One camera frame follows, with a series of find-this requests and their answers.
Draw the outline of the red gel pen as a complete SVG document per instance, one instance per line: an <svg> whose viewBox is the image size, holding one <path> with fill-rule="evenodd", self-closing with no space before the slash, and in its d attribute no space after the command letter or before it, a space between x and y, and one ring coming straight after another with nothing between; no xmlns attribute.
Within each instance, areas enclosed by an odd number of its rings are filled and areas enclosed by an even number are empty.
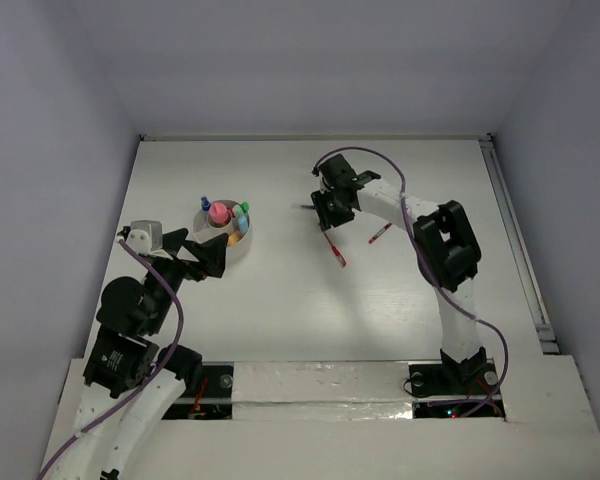
<svg viewBox="0 0 600 480"><path fill-rule="evenodd" d="M331 238L328 236L328 234L326 232L323 233L323 236L324 236L325 240L327 241L333 255L335 256L336 260L338 261L340 267L345 268L347 266L345 257L342 255L340 250L337 248L335 243L331 240Z"/></svg>

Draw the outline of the pink crayon bottle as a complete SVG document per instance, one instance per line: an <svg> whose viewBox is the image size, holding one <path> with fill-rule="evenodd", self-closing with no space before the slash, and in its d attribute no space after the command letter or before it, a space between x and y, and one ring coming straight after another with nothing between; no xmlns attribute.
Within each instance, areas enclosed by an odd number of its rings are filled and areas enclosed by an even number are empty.
<svg viewBox="0 0 600 480"><path fill-rule="evenodd" d="M208 220L213 227L224 227L231 222L231 211L222 202L213 202L209 207Z"/></svg>

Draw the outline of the pale blue highlighter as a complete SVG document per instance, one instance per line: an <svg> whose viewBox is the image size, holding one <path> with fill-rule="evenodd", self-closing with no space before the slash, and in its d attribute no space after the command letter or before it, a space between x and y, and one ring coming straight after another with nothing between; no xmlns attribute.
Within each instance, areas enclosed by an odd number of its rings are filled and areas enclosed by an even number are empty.
<svg viewBox="0 0 600 480"><path fill-rule="evenodd" d="M249 230L249 220L246 215L237 218L238 229L242 234L246 234Z"/></svg>

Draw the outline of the blue capped glue bottle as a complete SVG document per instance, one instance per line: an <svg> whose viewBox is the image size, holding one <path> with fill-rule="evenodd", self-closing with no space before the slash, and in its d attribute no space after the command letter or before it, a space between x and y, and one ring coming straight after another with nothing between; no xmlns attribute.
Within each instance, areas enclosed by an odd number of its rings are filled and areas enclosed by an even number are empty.
<svg viewBox="0 0 600 480"><path fill-rule="evenodd" d="M201 198L201 209L204 212L208 212L211 208L211 205L212 205L212 202L206 196L203 196Z"/></svg>

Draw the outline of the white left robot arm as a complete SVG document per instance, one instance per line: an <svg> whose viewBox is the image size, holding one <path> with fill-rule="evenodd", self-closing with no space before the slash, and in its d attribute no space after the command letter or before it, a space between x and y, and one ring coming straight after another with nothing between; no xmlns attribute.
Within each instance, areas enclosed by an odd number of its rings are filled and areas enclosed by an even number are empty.
<svg viewBox="0 0 600 480"><path fill-rule="evenodd" d="M135 221L116 236L146 271L103 289L99 329L83 371L72 436L46 461L41 479L126 479L130 463L171 405L204 385L200 353L180 343L186 280L220 278L228 234L202 243L181 228L164 233Z"/></svg>

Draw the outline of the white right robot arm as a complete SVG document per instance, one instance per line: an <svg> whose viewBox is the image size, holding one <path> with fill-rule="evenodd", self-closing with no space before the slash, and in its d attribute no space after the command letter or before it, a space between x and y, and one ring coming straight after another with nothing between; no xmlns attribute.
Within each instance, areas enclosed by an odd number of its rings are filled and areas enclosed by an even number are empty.
<svg viewBox="0 0 600 480"><path fill-rule="evenodd" d="M396 171L398 186L374 171L357 172L342 154L345 150L325 154L312 169L319 179L319 189L311 193L319 226L326 232L361 212L407 234L420 273L438 302L440 379L448 390L464 394L487 365L473 300L482 252L464 207L454 200L442 204L409 194L405 173L381 153L376 155Z"/></svg>

